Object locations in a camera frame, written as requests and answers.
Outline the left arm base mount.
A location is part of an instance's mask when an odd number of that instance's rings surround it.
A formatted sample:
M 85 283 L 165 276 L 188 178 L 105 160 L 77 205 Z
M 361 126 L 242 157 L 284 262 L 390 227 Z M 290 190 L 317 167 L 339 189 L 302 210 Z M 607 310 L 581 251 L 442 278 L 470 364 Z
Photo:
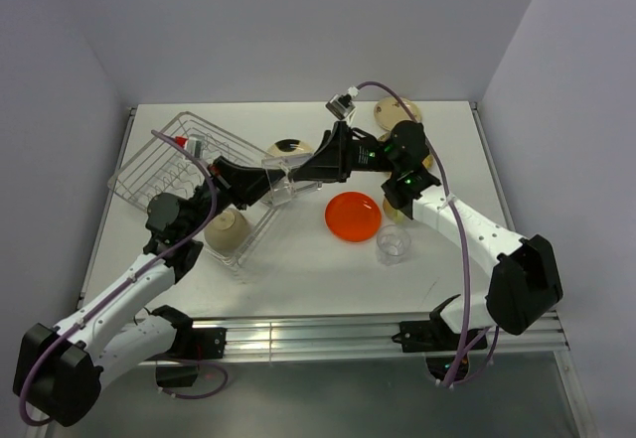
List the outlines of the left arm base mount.
M 193 328 L 178 332 L 173 346 L 155 355 L 155 383 L 158 391 L 173 399 L 201 400 L 222 392 L 230 381 L 228 371 L 218 363 L 225 353 L 227 329 Z M 212 376 L 216 384 L 202 393 L 186 393 L 199 378 Z

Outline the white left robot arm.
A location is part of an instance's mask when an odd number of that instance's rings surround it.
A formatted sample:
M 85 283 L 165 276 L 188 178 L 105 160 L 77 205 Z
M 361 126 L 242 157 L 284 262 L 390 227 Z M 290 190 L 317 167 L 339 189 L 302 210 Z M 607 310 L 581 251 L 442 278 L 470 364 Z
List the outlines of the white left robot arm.
M 230 206 L 252 206 L 283 176 L 224 157 L 195 165 L 203 182 L 191 197 L 160 193 L 150 201 L 150 238 L 114 283 L 56 325 L 38 323 L 23 336 L 13 391 L 25 424 L 72 426 L 109 384 L 141 362 L 155 356 L 182 360 L 193 350 L 193 321 L 171 306 L 154 309 L 138 326 L 125 326 L 193 269 L 203 249 L 196 239 L 200 231 Z

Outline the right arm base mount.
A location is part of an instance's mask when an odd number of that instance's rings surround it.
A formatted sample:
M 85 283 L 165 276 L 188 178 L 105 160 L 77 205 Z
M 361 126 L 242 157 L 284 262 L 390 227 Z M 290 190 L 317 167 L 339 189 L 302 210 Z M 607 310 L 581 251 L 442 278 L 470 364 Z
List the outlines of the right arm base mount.
M 439 320 L 403 321 L 398 324 L 398 332 L 392 336 L 392 342 L 401 347 L 405 354 L 415 353 L 450 353 L 449 358 L 433 357 L 427 358 L 426 364 L 430 374 L 439 380 L 443 380 L 450 371 L 460 335 L 453 333 L 446 324 Z M 471 351 L 482 351 L 487 348 L 485 333 L 479 330 L 469 330 L 466 339 L 466 346 L 471 344 Z M 468 353 L 465 353 L 455 380 L 465 378 L 470 369 Z

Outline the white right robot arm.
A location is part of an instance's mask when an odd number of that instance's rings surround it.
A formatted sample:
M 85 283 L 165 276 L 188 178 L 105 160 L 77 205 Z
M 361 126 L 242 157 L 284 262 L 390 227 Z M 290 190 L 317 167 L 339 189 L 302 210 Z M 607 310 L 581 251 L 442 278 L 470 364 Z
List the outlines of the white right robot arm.
M 432 313 L 432 341 L 449 349 L 472 330 L 498 327 L 519 336 L 563 297 L 551 243 L 539 234 L 526 238 L 488 219 L 451 194 L 443 174 L 423 165 L 430 149 L 421 124 L 398 123 L 383 141 L 335 122 L 318 150 L 295 168 L 293 181 L 344 183 L 354 172 L 387 172 L 382 190 L 390 205 L 425 224 L 460 248 L 462 265 L 477 264 L 488 286 L 462 293 Z

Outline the beige floral ceramic bowl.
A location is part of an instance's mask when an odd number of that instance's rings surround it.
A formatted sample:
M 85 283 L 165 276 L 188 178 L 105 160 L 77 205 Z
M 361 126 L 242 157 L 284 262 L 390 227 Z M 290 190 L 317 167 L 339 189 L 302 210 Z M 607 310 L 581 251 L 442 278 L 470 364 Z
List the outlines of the beige floral ceramic bowl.
M 204 239 L 211 249 L 230 252 L 243 244 L 250 231 L 251 227 L 242 213 L 226 209 L 205 227 Z

